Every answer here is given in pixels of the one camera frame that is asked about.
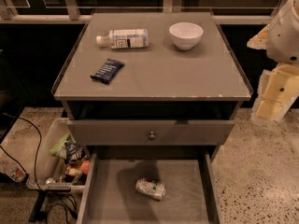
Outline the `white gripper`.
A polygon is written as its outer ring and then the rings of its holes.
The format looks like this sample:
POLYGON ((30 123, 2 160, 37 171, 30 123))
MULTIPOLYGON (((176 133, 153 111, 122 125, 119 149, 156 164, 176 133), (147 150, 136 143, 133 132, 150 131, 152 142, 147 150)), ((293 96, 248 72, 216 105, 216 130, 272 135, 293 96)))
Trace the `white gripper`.
MULTIPOLYGON (((266 49, 269 25, 247 42, 251 49, 266 49)), ((299 66, 279 63, 272 71, 263 70, 251 120, 254 123, 281 121, 299 95, 299 66)))

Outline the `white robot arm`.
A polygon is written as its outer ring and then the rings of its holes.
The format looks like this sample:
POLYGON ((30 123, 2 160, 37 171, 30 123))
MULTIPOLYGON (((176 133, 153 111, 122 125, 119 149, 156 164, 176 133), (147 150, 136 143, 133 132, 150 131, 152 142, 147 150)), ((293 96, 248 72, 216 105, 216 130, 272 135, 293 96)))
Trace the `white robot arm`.
POLYGON ((299 0, 288 0, 247 46, 265 49, 278 63, 260 76, 251 120, 259 125, 278 122, 299 96, 299 0))

